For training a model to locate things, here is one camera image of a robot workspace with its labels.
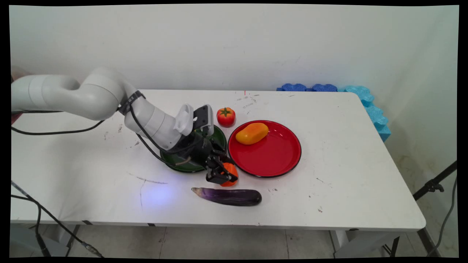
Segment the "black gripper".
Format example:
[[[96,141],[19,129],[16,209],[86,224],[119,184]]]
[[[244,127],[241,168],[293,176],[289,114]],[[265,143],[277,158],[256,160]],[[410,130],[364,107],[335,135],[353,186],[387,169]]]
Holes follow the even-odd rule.
[[[235,174],[230,170],[236,170],[235,162],[227,156],[227,139],[221,129],[214,129],[212,135],[202,137],[200,130],[196,131],[195,139],[201,139],[196,143],[183,160],[190,157],[187,163],[178,168],[181,171],[207,170],[206,181],[215,184],[234,184]]]

